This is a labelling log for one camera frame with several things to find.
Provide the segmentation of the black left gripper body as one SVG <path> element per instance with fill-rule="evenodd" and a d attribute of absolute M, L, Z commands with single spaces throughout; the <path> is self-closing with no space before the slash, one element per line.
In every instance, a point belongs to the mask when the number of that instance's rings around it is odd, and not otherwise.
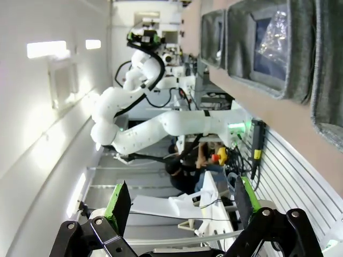
<path fill-rule="evenodd" d="M 155 30 L 143 30 L 143 34 L 137 34 L 135 40 L 140 43 L 141 46 L 152 46 L 155 44 L 155 37 Z"/>

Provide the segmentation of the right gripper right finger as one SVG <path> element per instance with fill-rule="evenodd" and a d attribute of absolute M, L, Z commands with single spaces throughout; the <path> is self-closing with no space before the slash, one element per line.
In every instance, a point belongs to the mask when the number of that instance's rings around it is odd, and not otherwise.
<path fill-rule="evenodd" d="M 263 207 L 247 177 L 237 177 L 234 200 L 244 230 L 227 250 L 227 256 L 254 256 L 270 242 L 283 256 L 323 256 L 306 212 L 300 208 L 285 214 Z"/>

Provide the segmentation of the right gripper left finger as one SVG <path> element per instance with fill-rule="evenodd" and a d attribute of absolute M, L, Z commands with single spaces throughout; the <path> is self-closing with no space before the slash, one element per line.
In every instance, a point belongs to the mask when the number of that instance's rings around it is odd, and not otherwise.
<path fill-rule="evenodd" d="M 130 208 L 127 184 L 117 184 L 103 214 L 84 224 L 72 220 L 61 224 L 49 255 L 90 256 L 95 250 L 104 250 L 108 256 L 135 256 L 123 238 Z"/>

